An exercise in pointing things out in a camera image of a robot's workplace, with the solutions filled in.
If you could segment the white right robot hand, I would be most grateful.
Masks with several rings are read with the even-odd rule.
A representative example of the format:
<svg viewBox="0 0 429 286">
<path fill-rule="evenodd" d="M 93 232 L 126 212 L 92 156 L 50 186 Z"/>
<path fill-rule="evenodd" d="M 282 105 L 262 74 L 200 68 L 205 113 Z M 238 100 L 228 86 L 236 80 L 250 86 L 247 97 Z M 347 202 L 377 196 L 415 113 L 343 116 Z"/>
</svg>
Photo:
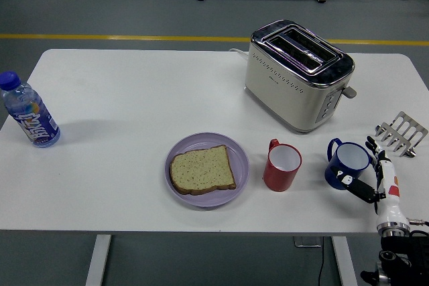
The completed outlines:
<svg viewBox="0 0 429 286">
<path fill-rule="evenodd" d="M 377 178 L 375 189 L 352 176 L 350 170 L 344 171 L 333 165 L 329 169 L 347 191 L 375 205 L 376 229 L 381 236 L 407 236 L 410 233 L 410 223 L 400 209 L 400 189 L 395 167 L 374 138 L 368 136 L 365 145 L 374 155 L 371 164 Z"/>
</svg>

